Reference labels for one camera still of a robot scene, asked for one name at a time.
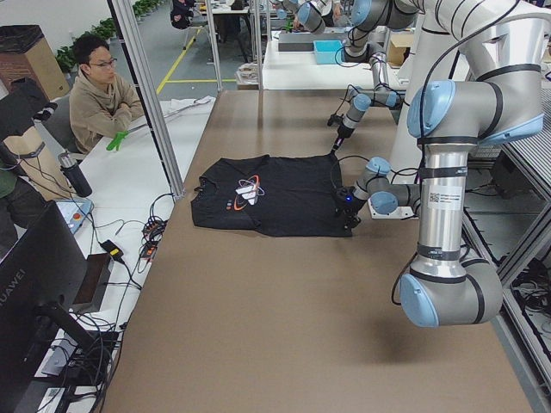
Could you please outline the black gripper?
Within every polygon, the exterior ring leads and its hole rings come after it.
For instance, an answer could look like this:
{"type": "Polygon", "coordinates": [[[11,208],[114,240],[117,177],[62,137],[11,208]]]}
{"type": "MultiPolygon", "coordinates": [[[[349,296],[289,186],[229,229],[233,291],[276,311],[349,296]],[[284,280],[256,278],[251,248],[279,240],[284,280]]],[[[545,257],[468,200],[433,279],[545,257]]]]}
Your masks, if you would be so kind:
{"type": "Polygon", "coordinates": [[[332,145],[331,150],[337,151],[342,143],[351,136],[354,129],[349,126],[348,117],[346,115],[340,115],[340,114],[331,114],[328,121],[327,126],[333,126],[334,124],[338,125],[337,128],[337,137],[332,145]]]}
{"type": "Polygon", "coordinates": [[[360,223],[358,212],[361,209],[359,200],[353,195],[353,187],[335,188],[332,192],[332,198],[335,203],[336,218],[344,216],[344,229],[354,229],[360,223]]]}

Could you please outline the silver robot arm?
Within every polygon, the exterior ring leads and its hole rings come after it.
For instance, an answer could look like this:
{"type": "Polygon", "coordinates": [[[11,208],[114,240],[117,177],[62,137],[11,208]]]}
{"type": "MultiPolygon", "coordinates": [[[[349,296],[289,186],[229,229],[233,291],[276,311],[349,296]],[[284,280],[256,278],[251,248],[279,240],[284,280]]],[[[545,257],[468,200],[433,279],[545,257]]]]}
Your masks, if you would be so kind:
{"type": "Polygon", "coordinates": [[[399,93],[391,88],[387,75],[387,54],[370,34],[379,26],[389,29],[406,28],[417,16],[417,10],[398,1],[355,1],[352,6],[352,29],[344,43],[333,54],[337,64],[367,63],[372,74],[372,87],[363,89],[349,85],[344,101],[349,103],[345,114],[334,113],[328,119],[329,126],[338,123],[337,138],[331,148],[337,151],[351,136],[362,117],[372,106],[395,108],[402,102],[399,93]]]}
{"type": "Polygon", "coordinates": [[[419,184],[392,184],[389,163],[371,159],[351,187],[333,191],[346,228],[370,203],[381,214],[410,207],[419,218],[416,255],[399,278],[399,299],[420,327],[479,324],[495,317],[502,285],[490,263],[462,255],[461,222],[469,152],[541,131],[541,61],[550,12],[525,1],[357,1],[350,47],[374,28],[404,28],[423,13],[455,39],[473,79],[435,80],[421,69],[407,129],[423,152],[419,184]]]}

